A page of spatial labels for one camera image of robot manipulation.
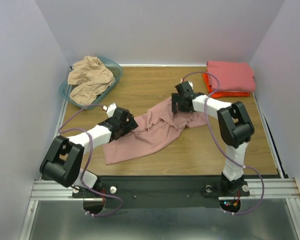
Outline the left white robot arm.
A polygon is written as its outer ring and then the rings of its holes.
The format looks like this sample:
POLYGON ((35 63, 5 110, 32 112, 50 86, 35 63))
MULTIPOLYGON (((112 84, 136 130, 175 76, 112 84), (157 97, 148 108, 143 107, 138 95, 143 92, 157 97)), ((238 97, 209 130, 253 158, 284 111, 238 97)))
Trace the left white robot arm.
POLYGON ((138 127, 134 116, 129 110, 117 107, 115 104, 105 108, 108 118, 90 130, 76 128, 82 133, 64 137, 56 136, 39 168, 40 173, 64 187, 71 187, 75 193, 80 189, 74 186, 76 180, 87 190, 106 198, 119 199, 115 195, 98 192, 86 185, 84 175, 87 166, 81 170, 83 156, 89 153, 88 160, 92 158, 93 149, 110 143, 125 136, 138 127))

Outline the beige t shirt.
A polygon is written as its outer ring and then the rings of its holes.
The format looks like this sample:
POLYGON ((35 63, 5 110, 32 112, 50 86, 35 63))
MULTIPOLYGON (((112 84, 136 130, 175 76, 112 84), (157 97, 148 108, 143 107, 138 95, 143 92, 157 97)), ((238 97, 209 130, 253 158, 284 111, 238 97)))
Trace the beige t shirt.
POLYGON ((115 82, 113 73, 95 56, 85 56, 73 64, 67 83, 74 85, 70 99, 81 106, 92 104, 115 82))

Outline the folded orange t shirt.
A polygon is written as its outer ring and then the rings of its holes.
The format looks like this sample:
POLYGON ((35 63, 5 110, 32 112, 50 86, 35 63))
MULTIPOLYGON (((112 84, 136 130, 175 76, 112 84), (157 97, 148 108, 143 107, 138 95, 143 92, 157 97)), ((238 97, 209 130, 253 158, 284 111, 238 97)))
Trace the folded orange t shirt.
MULTIPOLYGON (((206 73, 202 74, 203 81, 207 87, 207 90, 209 93, 211 93, 212 86, 210 85, 210 76, 206 73)), ((249 97, 251 94, 249 92, 238 92, 238 91, 218 91, 211 95, 212 98, 218 99, 218 98, 225 98, 225 97, 249 97)))

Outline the folded salmon pink t shirt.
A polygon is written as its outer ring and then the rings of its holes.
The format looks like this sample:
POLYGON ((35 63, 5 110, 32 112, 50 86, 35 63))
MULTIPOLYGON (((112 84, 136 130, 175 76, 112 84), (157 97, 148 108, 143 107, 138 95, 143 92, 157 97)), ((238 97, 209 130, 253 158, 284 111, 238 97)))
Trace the folded salmon pink t shirt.
POLYGON ((219 92, 253 93, 256 89, 254 72, 246 62, 208 61, 207 72, 212 89, 219 92))

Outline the aluminium frame rail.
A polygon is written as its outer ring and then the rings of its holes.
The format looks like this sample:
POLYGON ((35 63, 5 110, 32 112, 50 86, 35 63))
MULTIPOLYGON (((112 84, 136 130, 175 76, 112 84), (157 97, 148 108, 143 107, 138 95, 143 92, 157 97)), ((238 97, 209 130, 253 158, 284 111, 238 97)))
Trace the aluminium frame rail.
MULTIPOLYGON (((52 181, 35 181, 23 224, 22 240, 299 240, 300 189, 286 178, 275 155, 265 118, 254 96, 243 99, 254 126, 244 156, 244 179, 250 195, 241 209, 105 208, 104 196, 74 198, 71 188, 52 181)), ((222 176, 225 144, 219 123, 187 128, 157 153, 105 164, 102 146, 83 159, 101 176, 222 176)))

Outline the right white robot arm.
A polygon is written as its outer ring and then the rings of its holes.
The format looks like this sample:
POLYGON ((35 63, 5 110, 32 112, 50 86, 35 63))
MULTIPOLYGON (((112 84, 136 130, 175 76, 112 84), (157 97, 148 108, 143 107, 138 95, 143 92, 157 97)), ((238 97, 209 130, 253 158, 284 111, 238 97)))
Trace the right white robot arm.
POLYGON ((249 196, 249 187, 244 180, 244 160, 246 148, 255 132, 245 105, 224 102, 203 93, 195 93, 192 84, 184 81, 175 86, 171 94, 173 113, 204 113, 206 121, 213 117, 218 121, 220 136, 225 143, 225 166, 221 173, 220 188, 223 194, 239 192, 249 196))

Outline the teal plastic basket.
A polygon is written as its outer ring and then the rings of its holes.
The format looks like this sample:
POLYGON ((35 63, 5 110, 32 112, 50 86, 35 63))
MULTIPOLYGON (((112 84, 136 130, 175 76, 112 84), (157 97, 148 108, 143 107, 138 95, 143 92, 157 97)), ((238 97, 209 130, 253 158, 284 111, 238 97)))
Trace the teal plastic basket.
MULTIPOLYGON (((107 59, 105 57, 97 57, 97 58, 99 58, 104 63, 106 68, 108 68, 113 73, 113 75, 115 77, 115 81, 110 87, 108 87, 108 89, 104 93, 99 95, 92 104, 99 104, 116 87, 116 85, 120 81, 121 76, 123 75, 122 67, 120 65, 118 65, 117 63, 115 63, 114 61, 112 61, 110 59, 107 59)), ((70 99, 70 93, 71 93, 71 91, 73 90, 74 87, 75 87, 74 85, 69 85, 68 84, 68 79, 66 79, 59 87, 60 96, 64 100, 66 100, 67 102, 73 104, 74 106, 76 106, 78 108, 87 107, 88 109, 91 109, 92 104, 79 105, 79 104, 75 103, 73 100, 70 99)))

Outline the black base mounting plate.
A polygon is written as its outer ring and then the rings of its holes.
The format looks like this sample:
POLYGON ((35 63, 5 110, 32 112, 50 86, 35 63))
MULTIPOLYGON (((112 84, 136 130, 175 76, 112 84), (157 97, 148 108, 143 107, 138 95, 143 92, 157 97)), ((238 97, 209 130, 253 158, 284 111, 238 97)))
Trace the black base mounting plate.
POLYGON ((101 176, 95 190, 107 194, 105 208, 218 208, 220 200, 250 196, 244 178, 229 182, 221 175, 101 176))

